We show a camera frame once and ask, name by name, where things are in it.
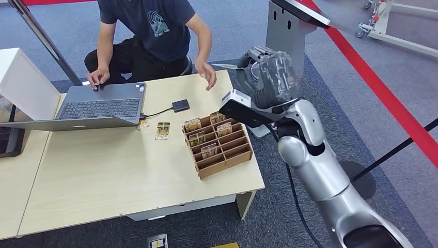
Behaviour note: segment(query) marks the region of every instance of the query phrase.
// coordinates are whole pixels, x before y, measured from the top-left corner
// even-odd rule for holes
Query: knee
[[[97,62],[97,50],[94,50],[87,54],[84,59],[85,67],[89,72],[93,72],[97,70],[98,62]]]

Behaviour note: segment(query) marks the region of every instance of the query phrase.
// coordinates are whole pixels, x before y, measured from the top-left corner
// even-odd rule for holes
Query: human hand
[[[96,71],[87,75],[87,79],[90,82],[91,89],[97,90],[99,84],[103,84],[110,78],[110,71],[108,68],[97,68]]]
[[[213,68],[211,68],[211,66],[205,61],[196,60],[195,70],[202,78],[207,80],[208,86],[206,87],[206,90],[213,88],[216,84],[216,72]]]

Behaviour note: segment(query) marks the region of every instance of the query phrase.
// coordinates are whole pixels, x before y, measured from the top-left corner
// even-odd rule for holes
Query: wooden table
[[[146,82],[143,112],[153,114],[188,99],[190,109],[149,119],[150,127],[50,133],[19,235],[128,215],[141,220],[236,200],[244,218],[264,188],[255,156],[200,180],[181,126],[217,111],[231,89],[227,71],[217,84],[198,74]],[[154,140],[170,122],[169,140]]]
[[[8,121],[9,114],[0,111],[0,121]],[[15,120],[25,120],[22,113]],[[41,156],[49,132],[26,131],[22,154],[0,159],[0,239],[18,234],[27,200],[34,184]]]

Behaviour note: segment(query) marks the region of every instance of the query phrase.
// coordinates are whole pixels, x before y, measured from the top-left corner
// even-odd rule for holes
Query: table leg
[[[239,208],[240,218],[242,220],[245,219],[246,214],[248,213],[249,206],[253,202],[256,192],[257,190],[254,190],[254,191],[236,195],[236,203],[237,203],[237,207]]]

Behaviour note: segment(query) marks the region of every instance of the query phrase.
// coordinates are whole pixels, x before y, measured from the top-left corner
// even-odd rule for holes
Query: human arm
[[[98,68],[87,75],[91,89],[97,90],[99,84],[110,78],[110,61],[113,57],[113,41],[117,18],[111,11],[112,7],[105,0],[98,0],[100,10],[100,27],[97,42]]]
[[[198,36],[198,57],[195,60],[195,69],[198,73],[207,80],[208,86],[206,90],[210,90],[216,84],[216,72],[207,63],[208,56],[210,56],[212,35],[208,26],[202,21],[198,14],[194,14],[192,18],[186,23]]]
[[[87,75],[92,89],[97,90],[99,84],[103,84],[110,78],[109,65],[113,57],[113,41],[116,23],[107,24],[100,22],[99,38],[97,41],[98,68]]]

